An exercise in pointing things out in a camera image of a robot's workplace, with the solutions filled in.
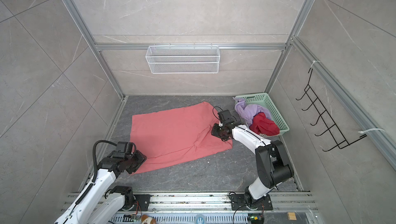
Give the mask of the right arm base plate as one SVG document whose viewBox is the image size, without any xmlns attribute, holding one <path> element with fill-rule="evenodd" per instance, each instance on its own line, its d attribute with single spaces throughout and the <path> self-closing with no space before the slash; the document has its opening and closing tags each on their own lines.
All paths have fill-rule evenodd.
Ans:
<svg viewBox="0 0 396 224">
<path fill-rule="evenodd" d="M 232 205 L 233 211 L 272 211 L 273 205 L 270 195 L 264 196 L 258 200 L 249 198 L 247 194 L 236 194 L 231 192 L 228 198 Z"/>
</svg>

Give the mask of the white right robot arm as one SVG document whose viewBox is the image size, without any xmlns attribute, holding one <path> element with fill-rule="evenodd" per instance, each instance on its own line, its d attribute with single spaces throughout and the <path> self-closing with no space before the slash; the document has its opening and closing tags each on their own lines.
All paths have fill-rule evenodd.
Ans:
<svg viewBox="0 0 396 224">
<path fill-rule="evenodd" d="M 271 141 L 239 124 L 214 124 L 211 135 L 222 141 L 236 140 L 248 148 L 254 155 L 257 179 L 246 188 L 243 195 L 244 206 L 255 209 L 278 185 L 294 176 L 294 169 L 285 145 Z"/>
</svg>

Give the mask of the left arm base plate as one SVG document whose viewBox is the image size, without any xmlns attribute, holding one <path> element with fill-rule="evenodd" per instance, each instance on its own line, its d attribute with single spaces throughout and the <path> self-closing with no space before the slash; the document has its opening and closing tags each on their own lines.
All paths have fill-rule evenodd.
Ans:
<svg viewBox="0 0 396 224">
<path fill-rule="evenodd" d="M 123 211 L 147 211 L 149 208 L 151 200 L 151 195 L 141 194 L 134 195 L 133 197 L 125 197 L 125 205 L 123 206 Z"/>
</svg>

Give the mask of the pink t shirt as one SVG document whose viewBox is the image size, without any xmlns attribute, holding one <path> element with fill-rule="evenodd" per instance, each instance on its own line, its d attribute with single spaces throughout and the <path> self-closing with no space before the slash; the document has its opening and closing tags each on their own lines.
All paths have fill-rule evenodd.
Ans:
<svg viewBox="0 0 396 224">
<path fill-rule="evenodd" d="M 233 147 L 211 135 L 219 121 L 217 111 L 208 102 L 132 117 L 130 142 L 147 156 L 137 170 L 142 174 L 194 161 Z"/>
</svg>

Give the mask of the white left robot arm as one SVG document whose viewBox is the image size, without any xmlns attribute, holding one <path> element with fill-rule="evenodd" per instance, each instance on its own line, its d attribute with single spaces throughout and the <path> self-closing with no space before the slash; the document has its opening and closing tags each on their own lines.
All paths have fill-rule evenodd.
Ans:
<svg viewBox="0 0 396 224">
<path fill-rule="evenodd" d="M 130 155 L 112 152 L 102 159 L 90 183 L 55 223 L 106 224 L 119 210 L 139 211 L 138 201 L 130 186 L 109 187 L 122 172 L 136 172 L 146 159 L 138 150 Z"/>
</svg>

